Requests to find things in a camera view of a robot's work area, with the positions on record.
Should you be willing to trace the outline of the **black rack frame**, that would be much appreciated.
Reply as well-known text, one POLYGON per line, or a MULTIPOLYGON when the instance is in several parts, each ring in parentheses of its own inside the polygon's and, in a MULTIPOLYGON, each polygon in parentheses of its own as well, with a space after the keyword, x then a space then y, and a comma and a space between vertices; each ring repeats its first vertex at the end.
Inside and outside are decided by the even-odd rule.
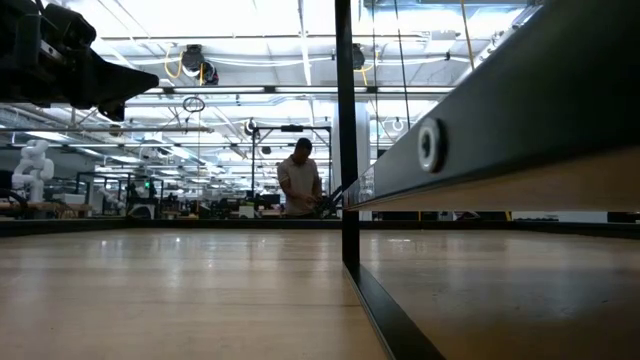
POLYGON ((640 360, 640 240, 361 221, 640 224, 640 0, 549 0, 345 193, 346 272, 391 360, 640 360), (418 133, 447 154, 422 170, 418 133))

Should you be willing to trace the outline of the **white robot figure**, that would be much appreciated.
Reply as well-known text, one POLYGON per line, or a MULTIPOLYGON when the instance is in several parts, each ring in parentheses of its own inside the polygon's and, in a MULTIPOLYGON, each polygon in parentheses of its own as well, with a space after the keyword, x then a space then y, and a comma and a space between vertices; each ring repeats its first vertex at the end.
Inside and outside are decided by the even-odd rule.
POLYGON ((54 176, 55 165, 46 157, 48 148, 48 141, 29 140, 21 149, 21 159, 12 173, 12 188, 27 190, 33 203, 44 200, 44 183, 54 176))

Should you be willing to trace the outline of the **white shelf label sticker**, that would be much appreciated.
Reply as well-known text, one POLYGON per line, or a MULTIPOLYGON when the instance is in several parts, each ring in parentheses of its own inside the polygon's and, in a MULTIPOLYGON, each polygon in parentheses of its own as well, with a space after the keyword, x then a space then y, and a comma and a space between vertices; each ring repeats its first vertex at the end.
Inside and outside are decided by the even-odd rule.
POLYGON ((357 201, 363 203, 375 197, 375 168, 370 166, 358 179, 357 201))

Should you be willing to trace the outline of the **person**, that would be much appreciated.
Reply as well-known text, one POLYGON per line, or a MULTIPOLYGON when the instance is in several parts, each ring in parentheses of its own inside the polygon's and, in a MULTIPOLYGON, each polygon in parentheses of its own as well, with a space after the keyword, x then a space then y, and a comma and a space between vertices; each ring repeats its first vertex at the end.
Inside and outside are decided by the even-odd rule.
POLYGON ((293 153, 277 167, 287 217, 312 218, 321 199, 321 179, 316 162, 310 158, 312 150, 308 138, 299 138, 293 153))

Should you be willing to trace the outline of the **silver shelf bolt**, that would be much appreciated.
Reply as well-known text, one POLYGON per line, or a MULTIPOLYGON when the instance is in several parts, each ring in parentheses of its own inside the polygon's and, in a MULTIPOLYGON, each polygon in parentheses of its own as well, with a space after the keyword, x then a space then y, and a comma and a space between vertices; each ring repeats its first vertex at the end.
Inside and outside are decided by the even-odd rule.
POLYGON ((446 159, 447 136, 443 122, 426 117, 418 133, 418 161, 423 171, 439 172, 446 159))

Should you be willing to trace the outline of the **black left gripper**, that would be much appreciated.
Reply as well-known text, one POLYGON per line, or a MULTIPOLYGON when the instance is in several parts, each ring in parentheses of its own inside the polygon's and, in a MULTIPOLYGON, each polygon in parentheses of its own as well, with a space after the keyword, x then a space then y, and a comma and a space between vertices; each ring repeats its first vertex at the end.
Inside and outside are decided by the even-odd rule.
POLYGON ((0 0, 0 103, 97 108, 114 120, 156 75, 103 61, 96 30, 79 13, 42 0, 0 0))

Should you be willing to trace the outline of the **black metal table frame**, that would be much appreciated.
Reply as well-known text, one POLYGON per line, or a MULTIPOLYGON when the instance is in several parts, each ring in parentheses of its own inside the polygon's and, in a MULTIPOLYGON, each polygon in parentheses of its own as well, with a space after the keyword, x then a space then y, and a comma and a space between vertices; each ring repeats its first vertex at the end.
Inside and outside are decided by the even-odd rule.
MULTIPOLYGON (((233 219, 233 220, 6 220, 0 221, 0 238, 56 233, 122 229, 241 229, 339 230, 339 220, 233 219)), ((419 222, 409 220, 361 221, 362 230, 532 231, 640 240, 640 224, 567 223, 531 221, 419 222)))

